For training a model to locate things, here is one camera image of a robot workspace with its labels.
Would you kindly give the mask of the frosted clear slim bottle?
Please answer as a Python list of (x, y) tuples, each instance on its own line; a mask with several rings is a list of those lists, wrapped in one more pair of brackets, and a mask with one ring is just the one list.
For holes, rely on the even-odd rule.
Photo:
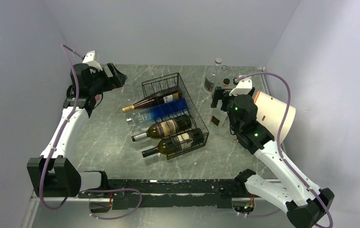
[(222, 73), (222, 58), (217, 57), (214, 65), (208, 68), (208, 72), (205, 74), (204, 88), (207, 92), (212, 92), (215, 83), (220, 78)]

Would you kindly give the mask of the clear bottle white label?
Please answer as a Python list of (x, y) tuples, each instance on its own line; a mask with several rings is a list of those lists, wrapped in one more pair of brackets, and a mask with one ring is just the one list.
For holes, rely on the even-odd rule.
[(227, 92), (233, 89), (233, 81), (229, 78), (217, 78), (213, 84), (211, 94)]

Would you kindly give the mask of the clear bottle orange black label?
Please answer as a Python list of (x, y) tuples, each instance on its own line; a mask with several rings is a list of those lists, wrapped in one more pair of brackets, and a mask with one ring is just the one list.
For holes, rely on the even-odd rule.
[(221, 110), (222, 103), (218, 102), (216, 108), (211, 108), (211, 120), (210, 123), (216, 127), (222, 127), (228, 119), (228, 114)]

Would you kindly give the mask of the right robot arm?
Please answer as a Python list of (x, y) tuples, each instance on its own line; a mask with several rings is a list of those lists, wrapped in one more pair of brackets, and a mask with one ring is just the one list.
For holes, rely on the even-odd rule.
[(295, 108), (290, 102), (281, 102), (264, 92), (255, 92), (251, 75), (236, 78), (217, 77), (212, 88), (211, 107), (221, 103), (227, 113), (229, 130), (237, 142), (261, 160), (284, 185), (280, 188), (252, 170), (239, 175), (235, 191), (245, 197), (257, 195), (283, 211), (297, 228), (318, 225), (329, 208), (333, 192), (321, 189), (290, 160), (281, 148), (294, 121)]

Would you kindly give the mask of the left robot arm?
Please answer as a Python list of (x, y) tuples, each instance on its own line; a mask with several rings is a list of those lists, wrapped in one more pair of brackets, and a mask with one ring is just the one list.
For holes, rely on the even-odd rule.
[(78, 172), (69, 161), (78, 137), (95, 109), (96, 96), (123, 87), (127, 76), (113, 63), (101, 70), (87, 63), (73, 66), (72, 85), (66, 91), (60, 123), (48, 146), (39, 157), (30, 158), (27, 170), (37, 196), (74, 197), (91, 190), (97, 197), (105, 197), (110, 184), (104, 171)]

